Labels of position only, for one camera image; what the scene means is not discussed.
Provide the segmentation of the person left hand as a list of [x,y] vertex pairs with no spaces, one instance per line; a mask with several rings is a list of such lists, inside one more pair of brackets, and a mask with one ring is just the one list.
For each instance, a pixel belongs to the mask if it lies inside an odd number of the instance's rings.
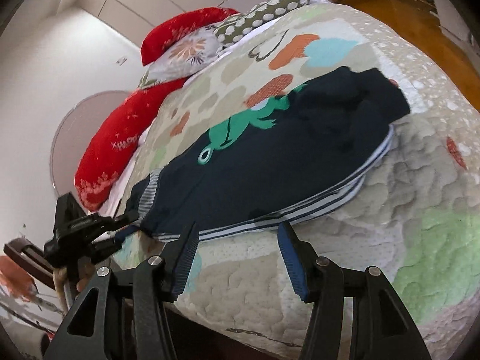
[[[95,272],[95,265],[86,263],[80,269],[79,279],[76,282],[76,291],[81,292],[86,287],[87,283],[89,283],[90,278]],[[64,295],[64,286],[68,282],[68,269],[66,267],[55,268],[53,271],[53,281],[55,285],[55,291],[57,292],[58,296],[60,297]]]

